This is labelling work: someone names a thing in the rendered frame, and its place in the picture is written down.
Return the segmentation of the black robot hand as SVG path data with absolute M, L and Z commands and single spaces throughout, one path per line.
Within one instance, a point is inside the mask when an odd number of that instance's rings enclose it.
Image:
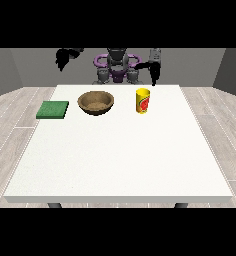
M 58 65 L 60 71 L 63 71 L 66 64 L 69 62 L 70 59 L 75 59 L 80 55 L 80 52 L 75 49 L 59 49 L 56 52 L 56 61 L 55 63 Z
M 161 64 L 159 62 L 145 62 L 145 63 L 138 63 L 135 66 L 136 70 L 139 69 L 147 69 L 150 72 L 152 85 L 155 86 L 157 80 L 160 78 L 161 73 Z

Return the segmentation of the yellow cup with melon print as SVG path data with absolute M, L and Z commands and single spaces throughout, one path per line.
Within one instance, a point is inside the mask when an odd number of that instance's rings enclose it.
M 146 88 L 136 90 L 136 111 L 139 114 L 145 114 L 148 110 L 150 101 L 150 91 Z

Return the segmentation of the green square pad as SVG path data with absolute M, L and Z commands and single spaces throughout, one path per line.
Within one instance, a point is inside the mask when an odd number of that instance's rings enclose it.
M 68 106 L 68 101 L 44 101 L 36 114 L 36 118 L 63 119 Z

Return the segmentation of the brown wooden bowl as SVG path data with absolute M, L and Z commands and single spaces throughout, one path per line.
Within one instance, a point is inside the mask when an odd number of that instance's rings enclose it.
M 88 91 L 78 98 L 77 103 L 86 114 L 98 116 L 112 108 L 114 97 L 105 91 Z

